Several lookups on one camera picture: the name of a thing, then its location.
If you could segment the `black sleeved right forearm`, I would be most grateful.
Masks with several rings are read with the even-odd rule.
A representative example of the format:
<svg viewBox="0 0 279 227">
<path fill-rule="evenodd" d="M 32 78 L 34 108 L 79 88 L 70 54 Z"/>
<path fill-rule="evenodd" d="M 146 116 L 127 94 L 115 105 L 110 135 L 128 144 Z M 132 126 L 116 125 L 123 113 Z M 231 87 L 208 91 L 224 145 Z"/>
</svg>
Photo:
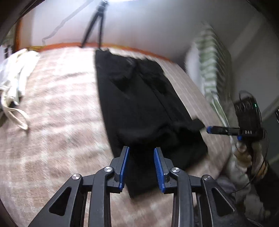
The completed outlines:
<svg viewBox="0 0 279 227">
<path fill-rule="evenodd" d="M 270 211 L 270 217 L 265 226 L 278 226 L 278 175 L 265 163 L 265 169 L 255 178 L 254 187 L 263 203 L 264 208 Z"/>
</svg>

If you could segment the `grey gloved right hand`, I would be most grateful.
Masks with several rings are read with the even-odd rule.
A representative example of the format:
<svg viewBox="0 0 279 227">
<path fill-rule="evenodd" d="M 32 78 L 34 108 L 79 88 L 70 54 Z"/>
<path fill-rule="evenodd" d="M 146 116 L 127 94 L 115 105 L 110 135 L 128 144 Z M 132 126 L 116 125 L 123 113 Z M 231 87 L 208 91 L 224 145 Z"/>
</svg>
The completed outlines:
<svg viewBox="0 0 279 227">
<path fill-rule="evenodd" d="M 252 144 L 252 154 L 249 154 L 247 146 L 238 141 L 233 147 L 224 172 L 236 189 L 240 189 L 248 184 L 250 177 L 255 179 L 261 174 L 265 169 L 265 163 L 260 142 Z"/>
</svg>

